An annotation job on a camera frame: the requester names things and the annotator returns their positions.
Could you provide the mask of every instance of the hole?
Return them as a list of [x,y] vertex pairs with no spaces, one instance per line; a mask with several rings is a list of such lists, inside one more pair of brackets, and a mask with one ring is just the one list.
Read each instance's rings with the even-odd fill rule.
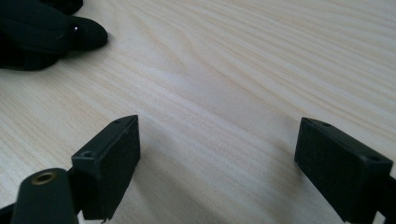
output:
[[377,156],[369,156],[368,158],[369,158],[369,160],[372,160],[372,161],[380,161],[380,159]]
[[92,157],[92,153],[90,151],[86,151],[86,152],[81,153],[81,156],[82,157]]
[[35,176],[35,178],[33,178],[32,184],[34,184],[34,185],[47,184],[50,181],[52,181],[55,178],[55,176],[56,176],[56,173],[54,173],[54,172],[46,172],[41,175],[37,175],[37,176]]

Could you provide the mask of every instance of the wooden table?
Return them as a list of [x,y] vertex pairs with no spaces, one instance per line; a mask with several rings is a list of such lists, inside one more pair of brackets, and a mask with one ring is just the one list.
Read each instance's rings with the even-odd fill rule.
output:
[[395,11],[86,0],[77,15],[108,30],[105,47],[0,71],[0,207],[26,176],[69,168],[110,121],[137,114],[142,158],[109,223],[342,223],[293,162],[299,123],[327,121],[396,161]]

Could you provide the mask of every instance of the light wood grain surface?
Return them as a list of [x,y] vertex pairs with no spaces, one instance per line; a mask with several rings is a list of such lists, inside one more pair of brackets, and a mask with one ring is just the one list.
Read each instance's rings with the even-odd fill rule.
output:
[[108,30],[104,48],[0,70],[0,207],[137,114],[142,158],[109,223],[342,223],[294,165],[300,118],[396,161],[395,12],[394,0],[86,0],[77,15]]

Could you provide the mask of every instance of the black mechanical part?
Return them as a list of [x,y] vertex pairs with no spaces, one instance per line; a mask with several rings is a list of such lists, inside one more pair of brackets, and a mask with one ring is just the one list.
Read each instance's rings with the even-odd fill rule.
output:
[[111,219],[139,160],[138,116],[114,120],[72,156],[68,172],[23,180],[17,201],[0,209],[0,224],[74,224],[81,210],[86,219]]
[[77,224],[66,170],[48,169],[24,179],[11,223]]
[[294,160],[344,221],[396,220],[393,162],[348,134],[302,118]]

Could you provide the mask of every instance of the black glove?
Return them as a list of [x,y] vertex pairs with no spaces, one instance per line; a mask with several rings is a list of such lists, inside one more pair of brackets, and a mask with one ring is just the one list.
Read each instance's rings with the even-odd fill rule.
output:
[[69,50],[90,50],[107,42],[97,22],[69,16],[82,0],[0,0],[0,68],[38,70]]

